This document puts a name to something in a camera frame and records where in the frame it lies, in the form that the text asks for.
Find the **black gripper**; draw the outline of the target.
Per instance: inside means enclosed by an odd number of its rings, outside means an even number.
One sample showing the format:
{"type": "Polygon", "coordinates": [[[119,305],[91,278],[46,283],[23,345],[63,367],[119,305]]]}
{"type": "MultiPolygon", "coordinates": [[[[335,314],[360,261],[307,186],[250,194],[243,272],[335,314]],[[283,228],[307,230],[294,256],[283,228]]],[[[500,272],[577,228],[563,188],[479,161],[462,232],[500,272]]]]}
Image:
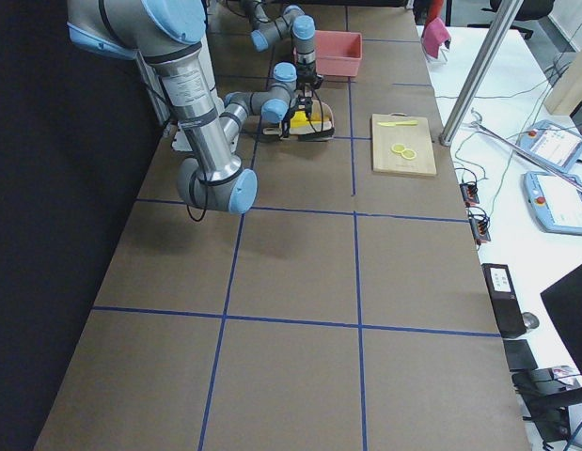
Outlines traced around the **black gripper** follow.
{"type": "Polygon", "coordinates": [[[311,120],[313,100],[311,97],[299,95],[294,105],[289,107],[286,115],[280,122],[280,135],[292,137],[307,135],[314,131],[311,120]]]}
{"type": "Polygon", "coordinates": [[[317,91],[323,82],[323,76],[317,72],[317,60],[310,61],[296,59],[294,62],[296,70],[295,91],[308,89],[317,91]]]}

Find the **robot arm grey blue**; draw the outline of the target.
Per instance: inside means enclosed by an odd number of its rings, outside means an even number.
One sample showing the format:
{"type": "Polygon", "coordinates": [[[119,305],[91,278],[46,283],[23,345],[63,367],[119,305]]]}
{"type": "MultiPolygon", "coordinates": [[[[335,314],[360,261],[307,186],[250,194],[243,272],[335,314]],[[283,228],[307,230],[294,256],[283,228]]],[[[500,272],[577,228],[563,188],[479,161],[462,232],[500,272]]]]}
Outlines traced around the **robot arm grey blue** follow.
{"type": "Polygon", "coordinates": [[[258,190],[255,172],[235,153],[235,140],[248,117],[280,123],[296,109],[298,92],[316,85],[315,24],[297,6],[270,19],[261,1],[243,1],[257,50],[293,39],[297,59],[280,62],[270,88],[236,92],[219,99],[200,1],[70,1],[71,41],[94,54],[132,60],[141,56],[161,80],[168,105],[190,145],[181,164],[178,192],[189,208],[243,214],[258,190]]]}
{"type": "Polygon", "coordinates": [[[296,5],[284,9],[276,19],[270,19],[263,1],[240,1],[240,7],[251,24],[250,37],[258,52],[290,38],[295,51],[295,69],[300,89],[317,91],[323,77],[317,72],[316,28],[313,18],[296,5]]]}

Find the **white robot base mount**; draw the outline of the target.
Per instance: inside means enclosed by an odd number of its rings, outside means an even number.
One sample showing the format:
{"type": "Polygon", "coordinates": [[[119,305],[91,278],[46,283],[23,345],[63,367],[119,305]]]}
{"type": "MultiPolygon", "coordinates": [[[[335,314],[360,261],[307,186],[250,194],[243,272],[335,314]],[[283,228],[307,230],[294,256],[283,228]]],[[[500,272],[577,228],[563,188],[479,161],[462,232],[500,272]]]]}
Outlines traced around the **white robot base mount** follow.
{"type": "Polygon", "coordinates": [[[177,124],[169,123],[166,131],[168,132],[167,136],[171,138],[171,147],[174,151],[188,154],[194,153],[184,131],[180,130],[177,124]]]}

